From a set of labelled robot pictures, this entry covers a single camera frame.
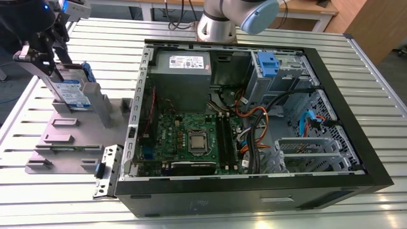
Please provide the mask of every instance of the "ram slot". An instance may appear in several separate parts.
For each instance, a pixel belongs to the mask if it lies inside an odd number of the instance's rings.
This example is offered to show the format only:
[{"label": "ram slot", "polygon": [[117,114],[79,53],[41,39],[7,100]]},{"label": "ram slot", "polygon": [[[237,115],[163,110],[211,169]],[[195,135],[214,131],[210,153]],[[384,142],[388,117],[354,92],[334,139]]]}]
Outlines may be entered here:
[{"label": "ram slot", "polygon": [[227,165],[227,151],[225,145],[225,137],[223,137],[223,124],[222,117],[217,118],[217,139],[218,139],[218,154],[219,154],[219,165],[221,168],[225,168]]},{"label": "ram slot", "polygon": [[223,117],[223,136],[225,136],[225,148],[227,152],[227,158],[229,158],[229,166],[230,169],[234,169],[234,166],[237,165],[237,159],[235,159],[235,150],[234,150],[234,140],[233,140],[233,130],[231,130],[231,124],[230,124],[230,118]]}]

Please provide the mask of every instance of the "aluminum table surface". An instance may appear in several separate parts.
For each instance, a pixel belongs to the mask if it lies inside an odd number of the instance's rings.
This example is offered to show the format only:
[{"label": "aluminum table surface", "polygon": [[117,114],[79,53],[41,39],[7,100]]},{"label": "aluminum table surface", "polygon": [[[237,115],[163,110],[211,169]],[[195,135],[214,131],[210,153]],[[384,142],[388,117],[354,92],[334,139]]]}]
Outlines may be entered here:
[{"label": "aluminum table surface", "polygon": [[[169,31],[167,23],[82,20],[70,28],[70,55],[89,61],[110,98],[133,97],[145,39],[195,40],[194,31]],[[30,175],[33,148],[53,114],[53,95],[37,77],[0,130],[0,227],[97,228],[406,228],[406,106],[357,43],[341,34],[238,31],[239,43],[318,49],[396,185],[321,210],[137,219],[118,200],[94,201],[94,175]]]}]

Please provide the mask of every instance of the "green circuit board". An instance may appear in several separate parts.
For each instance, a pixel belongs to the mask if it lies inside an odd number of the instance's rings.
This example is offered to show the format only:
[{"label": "green circuit board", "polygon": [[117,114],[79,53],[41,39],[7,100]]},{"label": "green circuit board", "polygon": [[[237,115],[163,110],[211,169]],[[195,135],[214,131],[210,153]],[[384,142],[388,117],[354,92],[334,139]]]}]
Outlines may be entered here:
[{"label": "green circuit board", "polygon": [[[154,149],[155,161],[211,161],[217,162],[218,170],[217,174],[241,174],[241,166],[235,168],[222,168],[219,165],[219,151],[218,151],[218,136],[217,136],[217,115],[214,114],[162,114],[159,117],[159,127],[158,127],[158,141]],[[237,127],[241,126],[241,119],[238,117],[229,118],[233,139],[237,137]],[[202,155],[194,155],[190,152],[190,134],[201,133],[207,136],[207,152]],[[238,152],[237,145],[234,145],[237,164]],[[154,173],[159,175],[157,165],[149,165],[150,175]]]}]

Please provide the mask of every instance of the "black cable on desk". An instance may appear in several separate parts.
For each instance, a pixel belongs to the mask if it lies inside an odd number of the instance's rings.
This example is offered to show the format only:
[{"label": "black cable on desk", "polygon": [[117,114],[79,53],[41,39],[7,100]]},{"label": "black cable on desk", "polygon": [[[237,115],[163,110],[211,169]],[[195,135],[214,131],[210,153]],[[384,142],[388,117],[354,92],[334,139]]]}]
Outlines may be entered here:
[{"label": "black cable on desk", "polygon": [[289,17],[289,5],[288,5],[286,0],[284,0],[284,2],[285,2],[285,5],[286,5],[285,15],[284,15],[284,19],[282,19],[282,21],[281,21],[281,25],[279,25],[278,28],[275,28],[275,29],[279,29],[279,28],[286,24],[288,17]]},{"label": "black cable on desk", "polygon": [[[191,0],[189,0],[189,1],[190,1],[190,6],[191,6],[191,9],[193,9],[193,12],[194,12],[195,20],[198,21],[195,9],[194,9],[194,6],[193,6],[193,2],[191,2]],[[181,17],[179,17],[179,20],[178,20],[178,22],[177,22],[177,24],[175,24],[175,23],[171,21],[171,18],[170,18],[170,15],[169,15],[169,3],[167,3],[167,0],[166,0],[166,14],[167,14],[167,19],[169,19],[169,21],[170,21],[169,29],[173,30],[173,31],[174,31],[175,29],[187,30],[189,28],[191,28],[191,25],[189,25],[187,27],[181,27],[181,26],[179,26],[179,25],[181,25],[181,22],[182,22],[182,20],[183,20],[183,17],[185,17],[185,5],[186,5],[185,0],[182,0]]]}]

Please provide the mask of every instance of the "power supply label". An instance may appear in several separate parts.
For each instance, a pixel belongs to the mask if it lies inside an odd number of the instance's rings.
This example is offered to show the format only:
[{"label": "power supply label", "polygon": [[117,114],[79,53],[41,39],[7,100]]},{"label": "power supply label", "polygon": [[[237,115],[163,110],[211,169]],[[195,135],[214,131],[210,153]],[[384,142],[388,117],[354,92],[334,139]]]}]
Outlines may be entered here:
[{"label": "power supply label", "polygon": [[170,68],[205,69],[203,56],[171,56]]}]

